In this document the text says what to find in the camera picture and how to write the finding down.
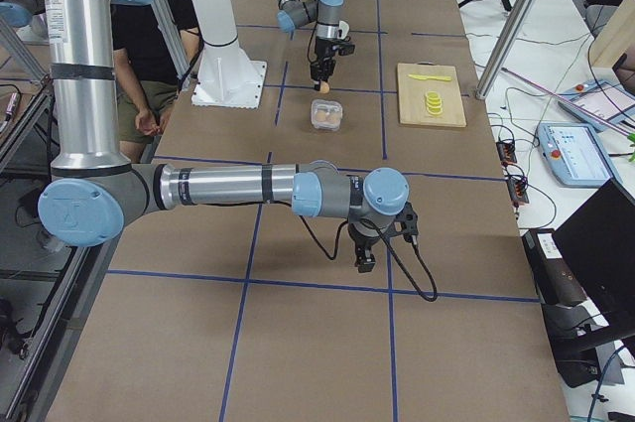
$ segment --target person's hand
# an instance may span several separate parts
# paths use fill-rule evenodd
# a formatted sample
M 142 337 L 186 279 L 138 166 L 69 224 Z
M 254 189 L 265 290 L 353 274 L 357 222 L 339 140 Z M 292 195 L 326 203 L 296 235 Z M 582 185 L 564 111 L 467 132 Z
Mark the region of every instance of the person's hand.
M 146 136 L 156 136 L 160 130 L 155 115 L 148 108 L 142 109 L 137 113 L 135 116 L 135 127 Z
M 161 114 L 161 118 L 159 120 L 159 133 L 163 134 L 166 132 L 166 127 L 168 126 L 168 121 L 170 121 L 170 116 L 172 115 L 172 107 L 169 107 Z

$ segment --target wooden cutting board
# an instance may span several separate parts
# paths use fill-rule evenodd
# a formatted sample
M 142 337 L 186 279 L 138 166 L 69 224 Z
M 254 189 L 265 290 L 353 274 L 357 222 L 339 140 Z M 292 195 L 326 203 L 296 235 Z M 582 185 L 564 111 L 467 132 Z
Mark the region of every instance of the wooden cutting board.
M 421 81 L 408 74 L 451 76 L 451 81 L 427 79 Z M 397 64 L 399 90 L 399 122 L 415 126 L 465 127 L 465 113 L 455 67 L 439 65 Z M 426 110 L 426 92 L 438 92 L 443 101 L 444 112 L 434 116 Z

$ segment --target khaki shorts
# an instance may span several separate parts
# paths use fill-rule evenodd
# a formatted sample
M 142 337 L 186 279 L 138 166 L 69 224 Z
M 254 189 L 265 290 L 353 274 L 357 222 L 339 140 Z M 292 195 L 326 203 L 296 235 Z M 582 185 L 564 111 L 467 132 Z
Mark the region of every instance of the khaki shorts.
M 161 114 L 174 105 L 177 86 L 159 81 L 141 81 L 141 87 L 143 87 L 150 110 L 154 113 L 158 123 Z M 119 140 L 150 144 L 154 137 L 144 135 L 135 127 L 135 117 L 138 112 L 128 95 L 122 92 L 117 99 Z

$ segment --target black shirt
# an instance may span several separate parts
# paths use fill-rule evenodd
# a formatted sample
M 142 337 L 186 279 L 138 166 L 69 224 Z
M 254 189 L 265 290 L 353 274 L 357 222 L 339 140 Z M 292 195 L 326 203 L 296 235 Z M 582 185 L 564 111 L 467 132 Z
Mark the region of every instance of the black shirt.
M 191 0 L 168 0 L 179 30 L 198 26 Z M 126 49 L 139 80 L 177 84 L 168 46 L 150 5 L 116 5 L 112 12 L 113 49 Z

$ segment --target white pillar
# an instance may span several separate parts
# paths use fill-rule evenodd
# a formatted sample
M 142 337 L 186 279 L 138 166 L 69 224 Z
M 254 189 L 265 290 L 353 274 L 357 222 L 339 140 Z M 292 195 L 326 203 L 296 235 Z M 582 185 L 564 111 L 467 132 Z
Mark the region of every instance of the white pillar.
M 192 97 L 197 105 L 258 107 L 267 64 L 240 48 L 230 0 L 192 0 L 205 48 Z

